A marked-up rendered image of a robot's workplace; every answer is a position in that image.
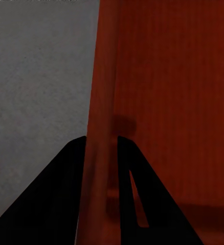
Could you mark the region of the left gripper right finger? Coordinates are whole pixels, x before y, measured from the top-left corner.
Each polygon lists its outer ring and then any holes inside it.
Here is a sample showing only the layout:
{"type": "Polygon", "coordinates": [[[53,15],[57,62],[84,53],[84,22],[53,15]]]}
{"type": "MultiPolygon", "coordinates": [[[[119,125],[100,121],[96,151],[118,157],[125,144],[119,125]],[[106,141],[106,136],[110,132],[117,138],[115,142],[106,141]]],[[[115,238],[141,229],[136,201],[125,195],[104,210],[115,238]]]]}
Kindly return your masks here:
{"type": "Polygon", "coordinates": [[[137,144],[118,136],[121,245],[204,245],[137,144]],[[130,173],[149,228],[138,225],[130,173]]]}

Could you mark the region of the storage box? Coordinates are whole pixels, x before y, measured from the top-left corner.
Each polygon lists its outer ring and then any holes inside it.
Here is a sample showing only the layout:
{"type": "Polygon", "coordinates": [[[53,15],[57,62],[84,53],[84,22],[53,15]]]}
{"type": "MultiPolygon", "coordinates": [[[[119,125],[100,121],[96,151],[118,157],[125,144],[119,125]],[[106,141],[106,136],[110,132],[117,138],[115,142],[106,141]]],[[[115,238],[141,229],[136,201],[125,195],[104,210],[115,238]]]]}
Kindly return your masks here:
{"type": "Polygon", "coordinates": [[[224,0],[100,0],[76,245],[121,245],[118,136],[224,245],[224,0]]]}

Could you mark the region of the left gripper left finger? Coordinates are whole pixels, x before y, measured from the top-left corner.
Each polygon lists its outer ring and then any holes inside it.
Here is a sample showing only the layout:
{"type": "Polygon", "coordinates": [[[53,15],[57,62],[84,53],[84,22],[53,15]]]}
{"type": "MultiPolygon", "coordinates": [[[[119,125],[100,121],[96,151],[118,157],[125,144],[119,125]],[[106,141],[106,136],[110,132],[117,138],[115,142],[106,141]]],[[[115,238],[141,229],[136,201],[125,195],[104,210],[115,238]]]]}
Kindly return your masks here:
{"type": "Polygon", "coordinates": [[[74,245],[86,136],[70,141],[0,217],[0,245],[74,245]]]}

